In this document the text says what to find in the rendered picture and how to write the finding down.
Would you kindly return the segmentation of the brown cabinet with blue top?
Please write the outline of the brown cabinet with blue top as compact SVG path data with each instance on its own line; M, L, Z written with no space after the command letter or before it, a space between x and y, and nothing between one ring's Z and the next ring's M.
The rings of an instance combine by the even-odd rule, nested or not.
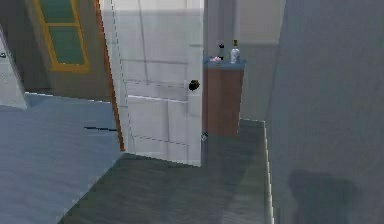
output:
M209 135L238 135L245 63L203 62L203 131Z

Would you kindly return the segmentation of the white panelled room door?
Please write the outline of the white panelled room door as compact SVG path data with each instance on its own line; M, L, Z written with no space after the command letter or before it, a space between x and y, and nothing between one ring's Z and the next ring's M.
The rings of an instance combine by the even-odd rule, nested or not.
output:
M123 151L200 166L205 0L98 1Z

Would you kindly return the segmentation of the clear glass bottle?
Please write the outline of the clear glass bottle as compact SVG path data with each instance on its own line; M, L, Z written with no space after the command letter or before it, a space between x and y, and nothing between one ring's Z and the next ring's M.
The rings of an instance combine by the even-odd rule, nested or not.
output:
M230 52L230 62L232 64L236 64L240 58L240 50L238 48L238 41L236 39L233 40L233 48Z

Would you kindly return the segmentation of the yellow framed window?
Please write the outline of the yellow framed window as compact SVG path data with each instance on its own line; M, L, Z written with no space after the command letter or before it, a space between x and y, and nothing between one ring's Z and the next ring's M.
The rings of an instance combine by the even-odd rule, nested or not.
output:
M89 60L77 0L33 0L55 72L87 73Z

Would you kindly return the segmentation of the pale grey appliance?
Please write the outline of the pale grey appliance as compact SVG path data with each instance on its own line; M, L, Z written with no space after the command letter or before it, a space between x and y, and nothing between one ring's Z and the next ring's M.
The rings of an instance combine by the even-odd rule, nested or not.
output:
M19 72L0 25L0 105L27 109L25 91Z

